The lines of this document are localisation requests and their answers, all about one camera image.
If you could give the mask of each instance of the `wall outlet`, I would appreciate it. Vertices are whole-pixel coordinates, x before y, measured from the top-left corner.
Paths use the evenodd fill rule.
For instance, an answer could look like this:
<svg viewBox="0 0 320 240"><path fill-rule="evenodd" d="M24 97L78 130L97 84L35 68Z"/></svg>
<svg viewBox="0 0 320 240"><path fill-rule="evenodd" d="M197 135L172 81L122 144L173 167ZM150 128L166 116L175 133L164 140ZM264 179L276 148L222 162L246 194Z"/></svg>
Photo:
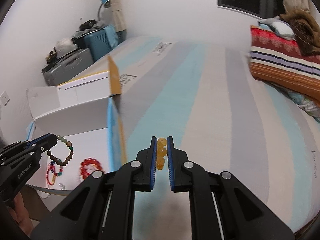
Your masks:
<svg viewBox="0 0 320 240"><path fill-rule="evenodd" d="M8 97L8 94L7 94L6 91L4 91L4 92L2 93L2 95L0 96L0 101L2 102L2 104L3 104L4 106L6 106L7 103L10 101L10 98Z"/></svg>

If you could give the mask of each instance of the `blue lamp shade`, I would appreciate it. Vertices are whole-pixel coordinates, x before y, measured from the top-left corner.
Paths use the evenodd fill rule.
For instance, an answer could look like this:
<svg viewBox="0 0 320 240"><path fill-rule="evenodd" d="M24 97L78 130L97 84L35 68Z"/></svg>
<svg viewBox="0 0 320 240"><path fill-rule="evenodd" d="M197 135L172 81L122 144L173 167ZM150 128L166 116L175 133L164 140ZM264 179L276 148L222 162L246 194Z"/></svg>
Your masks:
<svg viewBox="0 0 320 240"><path fill-rule="evenodd" d="M101 0L101 3L105 8L111 7L111 0Z"/></svg>

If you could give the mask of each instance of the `striped bed sheet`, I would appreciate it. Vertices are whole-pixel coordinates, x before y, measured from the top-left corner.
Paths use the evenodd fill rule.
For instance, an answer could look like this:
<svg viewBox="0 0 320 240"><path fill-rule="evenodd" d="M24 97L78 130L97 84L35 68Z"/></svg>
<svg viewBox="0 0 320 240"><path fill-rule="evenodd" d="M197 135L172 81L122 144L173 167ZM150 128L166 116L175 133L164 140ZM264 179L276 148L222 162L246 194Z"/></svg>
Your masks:
<svg viewBox="0 0 320 240"><path fill-rule="evenodd" d="M243 52L141 36L111 55L121 75L128 160L152 136L173 136L189 160L231 171L294 232L316 216L320 124L255 80ZM167 170L166 163L156 172L153 192L136 194L133 239L191 239L188 194L170 191Z"/></svg>

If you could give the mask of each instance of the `suitcase handle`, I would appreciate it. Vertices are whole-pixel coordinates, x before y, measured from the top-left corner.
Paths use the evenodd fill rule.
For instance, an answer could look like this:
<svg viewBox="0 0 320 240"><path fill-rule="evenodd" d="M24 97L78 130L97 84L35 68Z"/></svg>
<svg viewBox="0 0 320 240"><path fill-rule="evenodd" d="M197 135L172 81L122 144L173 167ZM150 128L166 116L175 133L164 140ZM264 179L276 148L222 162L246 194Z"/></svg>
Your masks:
<svg viewBox="0 0 320 240"><path fill-rule="evenodd" d="M65 70L70 70L76 67L81 62L81 58L78 55L71 55L70 57L66 58L62 64L64 65L63 68Z"/></svg>

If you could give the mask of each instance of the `gray suitcase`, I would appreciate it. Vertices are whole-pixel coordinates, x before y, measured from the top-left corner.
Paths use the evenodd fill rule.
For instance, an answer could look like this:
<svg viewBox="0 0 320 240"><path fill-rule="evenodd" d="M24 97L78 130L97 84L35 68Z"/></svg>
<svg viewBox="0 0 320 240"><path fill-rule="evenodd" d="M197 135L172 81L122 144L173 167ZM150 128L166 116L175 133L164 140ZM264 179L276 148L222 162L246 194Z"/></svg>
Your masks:
<svg viewBox="0 0 320 240"><path fill-rule="evenodd" d="M79 49L43 73L48 86L58 86L74 78L93 64L90 49Z"/></svg>

